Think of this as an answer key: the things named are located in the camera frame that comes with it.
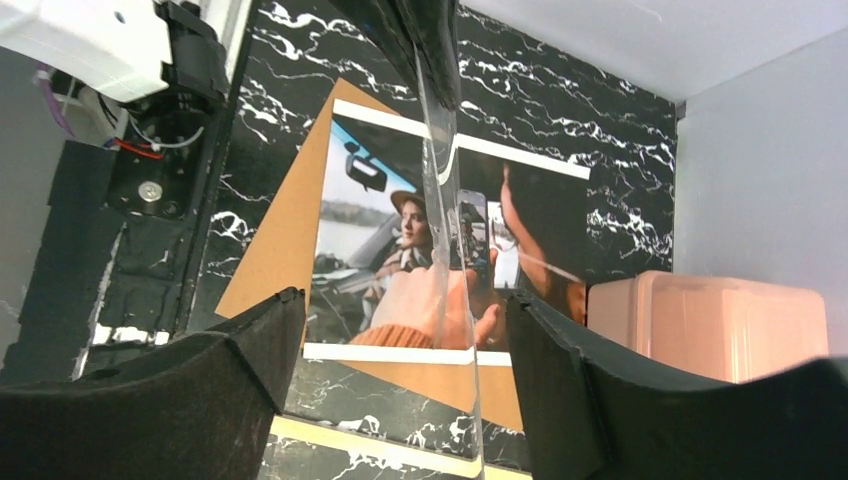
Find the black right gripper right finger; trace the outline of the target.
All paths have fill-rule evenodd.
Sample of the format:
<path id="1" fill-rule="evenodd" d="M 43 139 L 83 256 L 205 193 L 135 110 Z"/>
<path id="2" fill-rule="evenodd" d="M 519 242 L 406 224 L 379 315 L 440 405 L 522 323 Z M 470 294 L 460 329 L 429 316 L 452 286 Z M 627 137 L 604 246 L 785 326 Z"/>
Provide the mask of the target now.
<path id="1" fill-rule="evenodd" d="M 843 357 L 735 384 L 642 356 L 524 291 L 506 323 L 536 479 L 847 475 Z"/>

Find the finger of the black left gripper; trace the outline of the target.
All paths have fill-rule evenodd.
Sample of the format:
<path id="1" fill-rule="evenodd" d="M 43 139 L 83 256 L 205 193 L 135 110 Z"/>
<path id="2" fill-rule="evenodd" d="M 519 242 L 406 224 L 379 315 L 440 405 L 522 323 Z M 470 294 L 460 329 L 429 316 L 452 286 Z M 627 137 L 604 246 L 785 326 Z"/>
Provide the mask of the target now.
<path id="1" fill-rule="evenodd" d="M 443 107 L 458 108 L 457 1 L 337 0 L 331 5 L 383 52 L 414 91 L 422 74 Z"/>

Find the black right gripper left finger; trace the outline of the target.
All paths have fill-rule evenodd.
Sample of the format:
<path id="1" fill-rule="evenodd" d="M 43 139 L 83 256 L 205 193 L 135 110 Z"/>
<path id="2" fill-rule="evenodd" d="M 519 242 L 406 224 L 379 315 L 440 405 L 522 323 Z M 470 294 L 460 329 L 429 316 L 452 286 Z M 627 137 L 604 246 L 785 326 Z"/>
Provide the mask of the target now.
<path id="1" fill-rule="evenodd" d="M 289 287 L 77 380 L 1 391 L 5 479 L 253 479 L 305 325 Z"/>

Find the clear acrylic sheet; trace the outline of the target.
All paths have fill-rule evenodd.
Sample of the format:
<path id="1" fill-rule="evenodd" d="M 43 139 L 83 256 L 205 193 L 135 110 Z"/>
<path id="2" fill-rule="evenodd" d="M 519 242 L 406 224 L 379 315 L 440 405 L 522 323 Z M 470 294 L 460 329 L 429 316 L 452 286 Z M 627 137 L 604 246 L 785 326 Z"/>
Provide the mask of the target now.
<path id="1" fill-rule="evenodd" d="M 427 212 L 434 240 L 433 269 L 437 300 L 435 346 L 445 349 L 448 328 L 455 325 L 460 334 L 459 348 L 453 364 L 459 378 L 452 380 L 453 390 L 470 399 L 460 409 L 470 421 L 466 440 L 471 452 L 470 479 L 486 477 L 481 438 L 482 419 L 478 381 L 477 351 L 474 338 L 474 318 L 470 311 L 465 264 L 452 260 L 462 258 L 451 246 L 454 225 L 458 221 L 458 180 L 453 173 L 456 154 L 456 114 L 437 98 L 436 84 L 425 73 L 426 55 L 421 47 L 415 49 L 416 73 L 423 118 L 427 127 L 422 153 L 422 183 Z"/>

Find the white wooden picture frame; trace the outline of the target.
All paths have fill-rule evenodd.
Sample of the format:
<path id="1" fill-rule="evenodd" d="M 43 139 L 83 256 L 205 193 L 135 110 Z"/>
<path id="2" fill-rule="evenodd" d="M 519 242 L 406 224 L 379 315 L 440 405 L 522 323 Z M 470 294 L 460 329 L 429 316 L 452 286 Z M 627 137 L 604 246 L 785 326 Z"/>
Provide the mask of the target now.
<path id="1" fill-rule="evenodd" d="M 381 440 L 350 430 L 329 427 L 289 416 L 275 416 L 270 433 L 335 450 L 361 454 L 396 464 L 456 475 L 462 478 L 531 479 L 529 473 L 485 464 L 448 454 Z"/>

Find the brown cardboard backing board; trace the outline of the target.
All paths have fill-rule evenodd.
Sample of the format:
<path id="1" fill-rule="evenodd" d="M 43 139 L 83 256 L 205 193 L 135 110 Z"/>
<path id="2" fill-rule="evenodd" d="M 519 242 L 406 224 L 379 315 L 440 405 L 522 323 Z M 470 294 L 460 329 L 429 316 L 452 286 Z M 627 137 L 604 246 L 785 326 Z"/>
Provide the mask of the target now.
<path id="1" fill-rule="evenodd" d="M 289 286 L 307 289 L 319 222 L 319 188 L 323 183 L 332 106 L 336 99 L 397 113 L 357 86 L 338 79 L 319 95 L 323 106 L 274 196 L 258 231 L 217 306 L 233 317 Z M 402 389 L 468 411 L 479 402 L 484 419 L 512 430 L 523 429 L 513 373 L 509 365 L 471 365 L 349 361 L 347 367 Z"/>

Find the printed photo with white border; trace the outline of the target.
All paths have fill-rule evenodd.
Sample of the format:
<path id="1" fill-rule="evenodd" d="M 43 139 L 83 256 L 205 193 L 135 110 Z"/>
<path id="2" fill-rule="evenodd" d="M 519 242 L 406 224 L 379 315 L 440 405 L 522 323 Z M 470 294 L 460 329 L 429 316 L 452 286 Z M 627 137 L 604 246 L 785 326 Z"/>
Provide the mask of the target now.
<path id="1" fill-rule="evenodd" d="M 449 364 L 428 339 L 380 346 L 374 312 L 402 271 L 433 264 L 437 213 L 424 198 L 426 125 L 350 101 L 332 105 L 304 355 L 312 360 Z M 533 291 L 586 317 L 587 166 L 461 134 L 449 217 L 450 265 L 472 276 L 483 311 L 503 290 Z"/>

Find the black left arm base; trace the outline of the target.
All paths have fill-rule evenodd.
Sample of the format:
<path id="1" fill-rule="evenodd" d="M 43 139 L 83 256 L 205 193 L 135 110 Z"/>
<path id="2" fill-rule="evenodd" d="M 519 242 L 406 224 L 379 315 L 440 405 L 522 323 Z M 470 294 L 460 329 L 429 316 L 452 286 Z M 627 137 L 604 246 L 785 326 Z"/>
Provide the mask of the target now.
<path id="1" fill-rule="evenodd" d="M 98 279 L 102 327 L 174 330 L 218 120 L 182 102 L 99 145 L 66 141 L 48 204 L 62 258 Z"/>

